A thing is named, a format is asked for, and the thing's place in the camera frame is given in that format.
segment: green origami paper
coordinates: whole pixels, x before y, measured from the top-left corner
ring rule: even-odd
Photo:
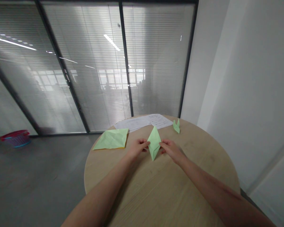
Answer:
[[[149,138],[147,141],[150,142],[150,145],[148,145],[149,153],[151,154],[151,159],[154,161],[160,149],[159,143],[161,142],[160,135],[159,135],[159,132],[156,126],[154,126],[154,128],[152,129],[152,132],[149,135]]]
[[[173,127],[176,130],[176,132],[180,134],[180,119],[178,119],[178,123],[177,124],[176,124],[176,121],[174,120]]]
[[[93,150],[125,148],[128,129],[113,129],[105,131]]]

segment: horizontal blinds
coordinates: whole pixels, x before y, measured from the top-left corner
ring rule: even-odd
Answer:
[[[37,134],[0,81],[0,136],[22,129],[27,129],[31,135]]]
[[[124,5],[134,115],[178,117],[193,5]]]
[[[0,68],[43,134],[86,132],[35,5],[0,4]]]
[[[90,131],[131,117],[118,4],[44,8]]]

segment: concrete floor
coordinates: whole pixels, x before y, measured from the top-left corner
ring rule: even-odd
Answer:
[[[84,167],[99,135],[0,141],[0,226],[60,226],[85,196]]]

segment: plastic basket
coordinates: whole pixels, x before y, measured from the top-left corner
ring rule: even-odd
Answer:
[[[19,130],[15,132],[11,132],[4,136],[1,136],[1,141],[6,141],[14,146],[14,148],[22,147],[31,142],[29,138],[29,132],[27,130]]]

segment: wooden tabletop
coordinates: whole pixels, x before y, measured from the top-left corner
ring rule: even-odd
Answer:
[[[171,121],[175,117],[165,116]],[[148,139],[152,125],[131,132],[125,149],[92,150],[86,160],[84,185],[89,192],[126,154],[133,140]],[[174,140],[185,155],[203,170],[240,193],[231,159],[207,132],[180,119],[180,134],[173,126],[159,129],[161,139]],[[224,226],[186,174],[167,154],[154,161],[142,152],[117,196],[109,226]]]

